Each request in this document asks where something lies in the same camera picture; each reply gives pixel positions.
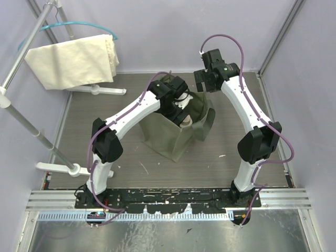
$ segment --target gray wall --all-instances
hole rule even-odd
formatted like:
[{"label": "gray wall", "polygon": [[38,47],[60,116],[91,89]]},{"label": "gray wall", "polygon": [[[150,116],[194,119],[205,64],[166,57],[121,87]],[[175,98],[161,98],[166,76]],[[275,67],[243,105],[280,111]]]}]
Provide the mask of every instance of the gray wall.
[{"label": "gray wall", "polygon": [[306,1],[265,73],[275,118],[291,140],[291,172],[307,189],[321,238],[335,251],[336,2]]},{"label": "gray wall", "polygon": [[[235,37],[246,55],[246,70],[258,70],[294,0],[66,0],[70,21],[100,24],[120,38],[118,71],[193,71],[202,68],[198,51],[216,33]],[[77,37],[104,31],[73,27]],[[64,31],[63,27],[55,28]],[[239,62],[236,46],[216,38],[205,50],[220,48],[229,62]]]},{"label": "gray wall", "polygon": [[[0,81],[6,75],[18,44],[35,18],[23,0],[6,0],[0,8]],[[49,44],[40,33],[34,46]],[[23,63],[8,89],[12,104],[36,127],[54,140],[67,93],[46,91]],[[6,111],[0,110],[0,248],[13,251],[22,230],[24,210],[31,190],[41,187],[44,172],[35,169],[48,161],[49,152]]]}]

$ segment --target cream cloth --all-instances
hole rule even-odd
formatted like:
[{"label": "cream cloth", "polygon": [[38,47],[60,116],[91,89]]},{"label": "cream cloth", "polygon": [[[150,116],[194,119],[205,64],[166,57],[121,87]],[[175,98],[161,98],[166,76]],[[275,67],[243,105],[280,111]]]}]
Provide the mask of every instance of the cream cloth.
[{"label": "cream cloth", "polygon": [[119,64],[111,35],[30,49],[26,62],[46,89],[113,82]]}]

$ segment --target wall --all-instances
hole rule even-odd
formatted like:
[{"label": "wall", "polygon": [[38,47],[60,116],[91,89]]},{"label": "wall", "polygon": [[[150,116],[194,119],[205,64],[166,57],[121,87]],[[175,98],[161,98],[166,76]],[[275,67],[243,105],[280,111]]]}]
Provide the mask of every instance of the wall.
[{"label": "wall", "polygon": [[[293,2],[66,0],[62,4],[70,21],[92,22],[112,29],[120,38],[116,42],[121,62],[118,71],[139,72],[201,69],[203,64],[198,53],[201,44],[217,33],[235,37],[245,50],[245,69],[258,70]],[[73,26],[73,29],[77,38],[103,32],[87,26]],[[221,49],[228,62],[240,62],[239,50],[233,42],[216,38],[205,50],[215,48]]]},{"label": "wall", "polygon": [[264,75],[275,118],[296,150],[326,251],[335,251],[336,2],[306,1]]},{"label": "wall", "polygon": [[[2,1],[0,8],[0,81],[17,54],[18,44],[34,26],[35,18],[23,0]],[[44,34],[33,46],[49,44]],[[12,104],[48,139],[56,129],[66,101],[66,92],[46,91],[23,62],[8,89]],[[44,172],[35,169],[47,162],[49,152],[6,111],[0,110],[0,247],[14,251],[23,226],[24,210],[31,190],[41,187]]]}]

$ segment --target folded towel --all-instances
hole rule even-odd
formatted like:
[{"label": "folded towel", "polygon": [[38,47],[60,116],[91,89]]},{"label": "folded towel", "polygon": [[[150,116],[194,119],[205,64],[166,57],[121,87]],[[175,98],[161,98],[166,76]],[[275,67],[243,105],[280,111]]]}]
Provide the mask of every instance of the folded towel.
[{"label": "folded towel", "polygon": [[111,35],[30,49],[26,62],[46,89],[113,82],[119,64]]}]

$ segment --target floor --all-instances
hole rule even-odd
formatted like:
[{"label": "floor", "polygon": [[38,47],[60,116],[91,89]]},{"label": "floor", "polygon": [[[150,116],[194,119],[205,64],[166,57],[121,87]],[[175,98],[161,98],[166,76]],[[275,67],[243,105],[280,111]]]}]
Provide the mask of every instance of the floor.
[{"label": "floor", "polygon": [[260,252],[310,251],[297,210],[255,210],[241,228],[229,220],[112,221],[89,228],[75,221],[37,221],[37,251]]},{"label": "floor", "polygon": [[[192,73],[178,75],[191,91],[196,91]],[[127,88],[125,96],[73,94],[59,146],[71,162],[86,167],[92,122],[98,117],[104,120],[134,101],[151,76],[147,73],[117,75],[112,86]],[[251,94],[267,113],[256,75],[250,72],[244,77]],[[179,162],[174,163],[142,142],[142,131],[137,124],[122,139],[124,153],[112,166],[114,176],[108,179],[108,187],[229,187],[240,165],[237,143],[245,133],[238,114],[223,93],[210,93],[208,97],[215,106],[216,119],[205,142],[194,140]],[[279,159],[278,153],[273,153],[271,159]],[[73,178],[68,174],[53,174],[49,188],[77,188],[87,179],[85,176]],[[284,167],[263,166],[257,183],[287,186]]]}]

